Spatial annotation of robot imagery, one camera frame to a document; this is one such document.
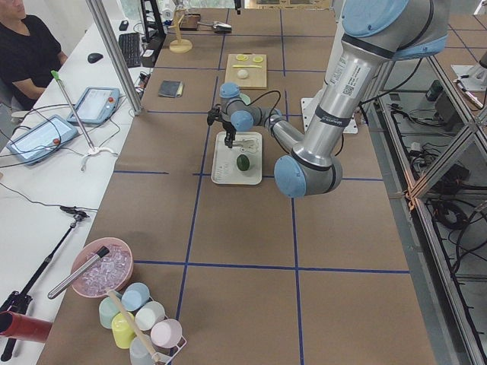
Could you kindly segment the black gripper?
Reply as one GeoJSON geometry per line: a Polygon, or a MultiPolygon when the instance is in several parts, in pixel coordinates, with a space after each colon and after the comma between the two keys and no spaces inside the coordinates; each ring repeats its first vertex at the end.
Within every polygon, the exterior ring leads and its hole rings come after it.
{"type": "Polygon", "coordinates": [[[228,148],[235,146],[236,128],[226,119],[220,106],[213,106],[207,113],[207,124],[212,126],[215,122],[220,122],[226,132],[224,145],[228,148]]]}

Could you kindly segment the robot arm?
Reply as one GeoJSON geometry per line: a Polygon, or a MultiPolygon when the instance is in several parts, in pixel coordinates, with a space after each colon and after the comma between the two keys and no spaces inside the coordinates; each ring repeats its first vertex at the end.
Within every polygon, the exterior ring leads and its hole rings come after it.
{"type": "Polygon", "coordinates": [[[345,2],[342,54],[305,133],[274,108],[246,105],[240,88],[232,82],[221,85],[221,102],[209,110],[207,123],[222,124],[228,148],[237,132],[254,126],[267,128],[287,153],[274,167],[281,193],[291,198],[328,193],[342,179],[342,166],[333,149],[377,69],[385,62],[441,52],[447,42],[450,7],[449,1],[345,2]]]}

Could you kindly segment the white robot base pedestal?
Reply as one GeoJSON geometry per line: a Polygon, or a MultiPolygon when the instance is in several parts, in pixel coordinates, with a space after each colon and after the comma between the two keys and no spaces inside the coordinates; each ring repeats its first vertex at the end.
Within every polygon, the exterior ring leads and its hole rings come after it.
{"type": "MultiPolygon", "coordinates": [[[[302,112],[304,131],[307,131],[318,104],[319,104],[319,100],[317,98],[301,99],[301,112],[302,112]]],[[[355,116],[351,117],[349,125],[345,127],[343,133],[354,134],[354,135],[358,134],[358,125],[355,120],[355,116]]]]}

